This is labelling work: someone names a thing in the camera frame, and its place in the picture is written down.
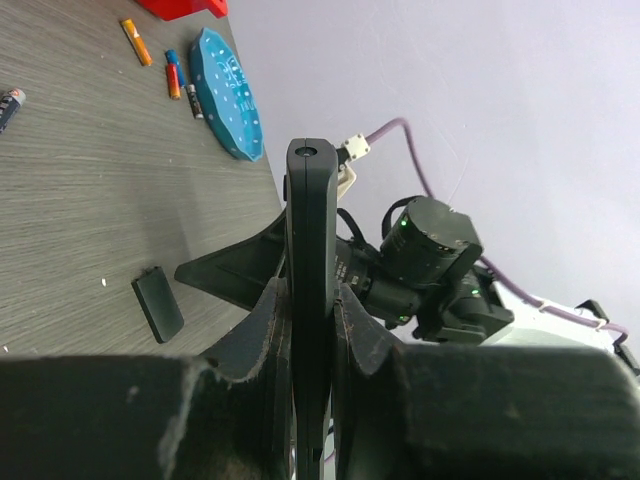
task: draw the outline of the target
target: blue dotted plate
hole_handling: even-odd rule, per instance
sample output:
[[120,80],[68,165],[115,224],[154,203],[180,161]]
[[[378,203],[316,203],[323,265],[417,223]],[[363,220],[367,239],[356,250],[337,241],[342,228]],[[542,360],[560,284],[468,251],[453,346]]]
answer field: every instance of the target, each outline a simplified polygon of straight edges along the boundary
[[258,110],[227,42],[203,28],[191,47],[189,68],[204,117],[222,146],[235,158],[257,161],[264,153]]

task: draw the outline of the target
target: black cable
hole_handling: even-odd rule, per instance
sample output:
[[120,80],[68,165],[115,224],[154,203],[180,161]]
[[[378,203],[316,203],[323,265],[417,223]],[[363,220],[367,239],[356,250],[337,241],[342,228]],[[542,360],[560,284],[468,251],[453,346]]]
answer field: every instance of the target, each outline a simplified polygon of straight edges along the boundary
[[364,239],[364,235],[362,234],[362,230],[358,227],[355,219],[351,216],[349,212],[347,212],[344,208],[338,208],[337,210],[338,216],[347,224],[349,230],[351,230],[351,235],[353,235],[353,239],[361,244],[367,243]]
[[393,215],[393,212],[400,207],[406,207],[407,205],[409,205],[409,203],[411,203],[413,200],[415,200],[419,196],[420,195],[414,195],[412,197],[400,199],[389,207],[389,210],[387,210],[387,213],[384,214],[384,218],[382,219],[382,239],[383,240],[387,238],[387,235],[389,235],[389,232],[391,231],[391,215]]

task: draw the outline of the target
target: red container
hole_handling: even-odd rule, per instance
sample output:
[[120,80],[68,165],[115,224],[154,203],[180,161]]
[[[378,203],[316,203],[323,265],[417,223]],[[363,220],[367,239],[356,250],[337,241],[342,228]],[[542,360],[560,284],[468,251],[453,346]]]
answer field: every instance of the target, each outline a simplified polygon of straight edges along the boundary
[[205,9],[218,18],[225,17],[229,13],[227,0],[138,0],[138,3],[167,21]]

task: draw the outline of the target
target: white wall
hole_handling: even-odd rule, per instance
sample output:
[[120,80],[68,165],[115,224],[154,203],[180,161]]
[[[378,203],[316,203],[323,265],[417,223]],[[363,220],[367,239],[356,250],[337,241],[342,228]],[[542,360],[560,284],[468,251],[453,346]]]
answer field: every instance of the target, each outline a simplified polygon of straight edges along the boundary
[[[540,296],[600,300],[640,337],[640,2],[230,9],[278,188],[291,138],[338,143],[404,115],[436,193],[490,257]],[[376,147],[341,201],[374,244],[387,207],[421,193],[400,132]]]

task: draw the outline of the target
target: blue battery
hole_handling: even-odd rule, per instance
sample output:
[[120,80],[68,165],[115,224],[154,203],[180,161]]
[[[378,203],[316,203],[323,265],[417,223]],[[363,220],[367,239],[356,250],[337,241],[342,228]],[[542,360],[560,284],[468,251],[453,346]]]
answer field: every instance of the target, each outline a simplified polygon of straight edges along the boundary
[[178,54],[175,50],[167,50],[164,52],[164,55],[167,57],[167,62],[173,63],[176,66],[176,70],[178,70],[178,83],[180,84],[180,88],[184,87],[187,82],[184,78],[182,67],[180,66],[180,60],[178,60]]

